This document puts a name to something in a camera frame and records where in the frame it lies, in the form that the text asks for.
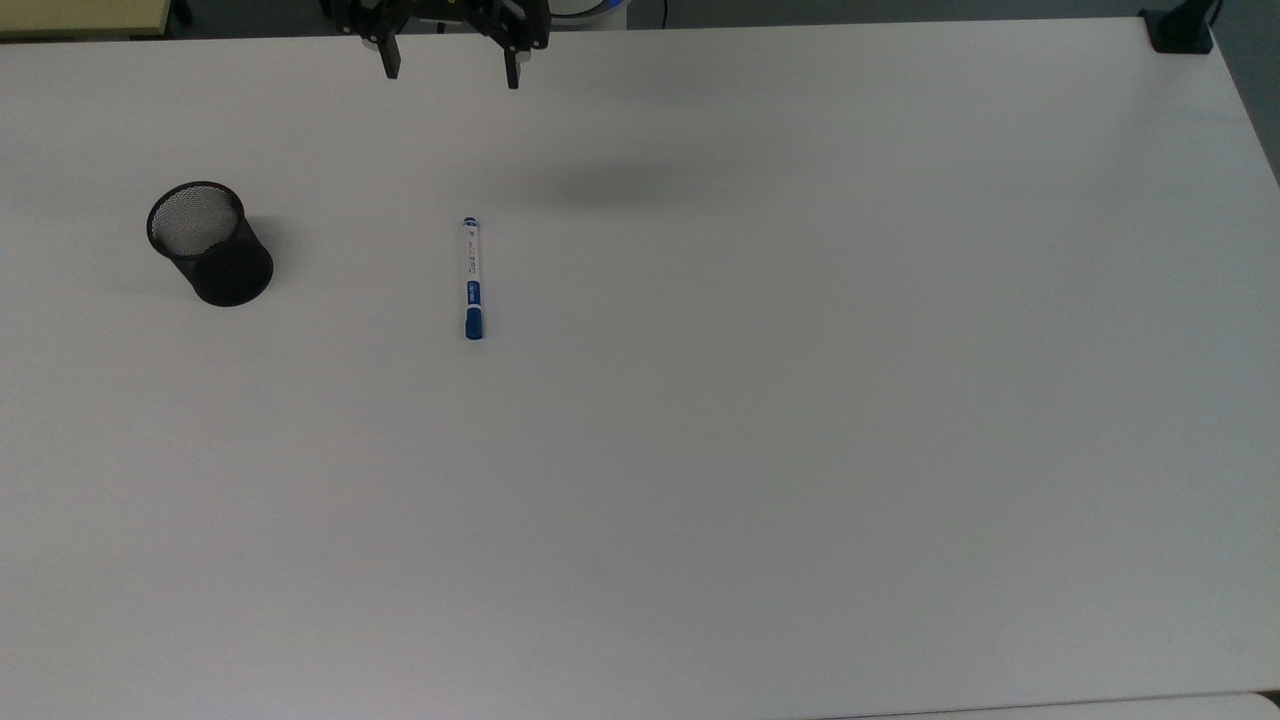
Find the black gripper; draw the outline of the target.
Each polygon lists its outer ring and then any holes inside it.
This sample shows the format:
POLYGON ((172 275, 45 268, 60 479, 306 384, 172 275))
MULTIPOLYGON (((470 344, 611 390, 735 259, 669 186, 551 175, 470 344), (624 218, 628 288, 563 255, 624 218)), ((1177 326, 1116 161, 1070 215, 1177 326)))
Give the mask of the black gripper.
POLYGON ((388 79, 401 72, 397 36, 416 20, 461 24, 498 42, 509 90, 520 87, 524 51, 547 47, 550 37, 548 1, 321 1, 320 13, 339 33, 378 46, 388 79))

